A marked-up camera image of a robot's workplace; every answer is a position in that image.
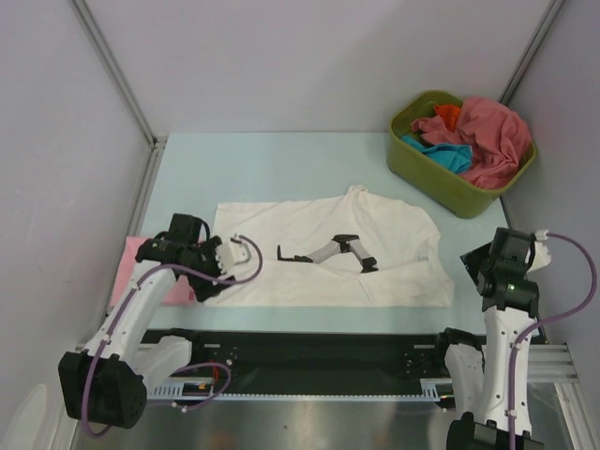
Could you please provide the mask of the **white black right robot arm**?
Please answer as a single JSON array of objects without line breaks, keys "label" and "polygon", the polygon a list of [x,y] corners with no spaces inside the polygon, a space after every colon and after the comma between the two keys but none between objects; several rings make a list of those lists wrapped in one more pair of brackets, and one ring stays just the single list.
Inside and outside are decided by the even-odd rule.
[{"label": "white black right robot arm", "polygon": [[449,376],[456,419],[448,449],[541,449],[532,436],[527,394],[531,334],[539,288],[526,278],[536,256],[531,234],[500,228],[461,260],[482,297],[486,337],[447,328],[432,364]]}]

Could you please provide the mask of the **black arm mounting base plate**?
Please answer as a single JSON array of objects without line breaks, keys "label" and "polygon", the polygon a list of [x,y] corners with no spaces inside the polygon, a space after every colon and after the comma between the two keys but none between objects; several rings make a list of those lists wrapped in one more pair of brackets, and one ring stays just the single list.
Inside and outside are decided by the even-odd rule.
[{"label": "black arm mounting base plate", "polygon": [[142,341],[165,336],[192,342],[194,365],[226,365],[232,378],[218,385],[229,395],[416,395],[421,382],[446,377],[432,335],[208,332],[149,330]]}]

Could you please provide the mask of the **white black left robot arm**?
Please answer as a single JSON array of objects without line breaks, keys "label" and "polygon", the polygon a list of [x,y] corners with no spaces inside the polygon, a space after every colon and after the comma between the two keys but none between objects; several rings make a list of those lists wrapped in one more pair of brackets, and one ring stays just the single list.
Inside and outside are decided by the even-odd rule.
[{"label": "white black left robot arm", "polygon": [[198,300],[235,282],[230,271],[248,255],[238,241],[210,235],[204,222],[175,214],[170,227],[142,238],[120,300],[79,352],[66,352],[58,374],[67,416],[86,425],[132,428],[143,415],[147,394],[171,373],[201,372],[206,350],[184,337],[165,337],[149,355],[136,353],[158,306],[181,277]]}]

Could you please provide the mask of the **white t shirt with print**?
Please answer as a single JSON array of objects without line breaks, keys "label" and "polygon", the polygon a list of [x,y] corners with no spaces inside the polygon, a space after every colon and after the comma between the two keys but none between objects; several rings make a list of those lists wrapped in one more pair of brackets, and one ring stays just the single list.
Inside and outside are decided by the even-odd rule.
[{"label": "white t shirt with print", "polygon": [[263,255],[258,277],[207,300],[211,307],[448,307],[454,281],[441,234],[417,206],[351,186],[310,201],[226,202],[214,231],[241,234]]}]

